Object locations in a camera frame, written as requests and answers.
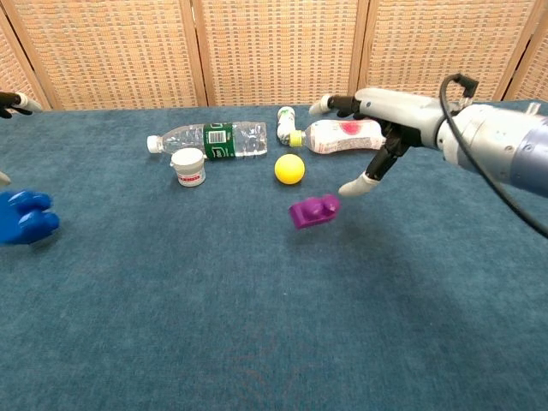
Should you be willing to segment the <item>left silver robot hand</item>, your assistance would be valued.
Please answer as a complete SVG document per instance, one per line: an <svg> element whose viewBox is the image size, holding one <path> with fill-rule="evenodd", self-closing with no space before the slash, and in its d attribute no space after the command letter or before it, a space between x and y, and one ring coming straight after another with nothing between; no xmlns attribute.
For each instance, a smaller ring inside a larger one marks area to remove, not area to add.
<svg viewBox="0 0 548 411"><path fill-rule="evenodd" d="M12 111L23 116L30 116L43 111L40 103L29 98L23 92L0 92L0 100L0 115L2 119L10 119L13 116Z"/></svg>

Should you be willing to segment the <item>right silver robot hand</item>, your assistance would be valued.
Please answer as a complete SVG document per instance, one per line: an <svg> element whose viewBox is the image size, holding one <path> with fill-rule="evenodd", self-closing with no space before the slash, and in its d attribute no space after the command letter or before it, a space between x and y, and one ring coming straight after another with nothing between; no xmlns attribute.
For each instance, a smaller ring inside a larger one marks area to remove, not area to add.
<svg viewBox="0 0 548 411"><path fill-rule="evenodd" d="M434 148L444 121L441 104L435 98L376 87L362 88L352 96L325 94L311 105L309 113L323 115L334 110L340 117L378 122L385 137L366 170L338 189L341 196L347 197L374 189L410 147Z"/></svg>

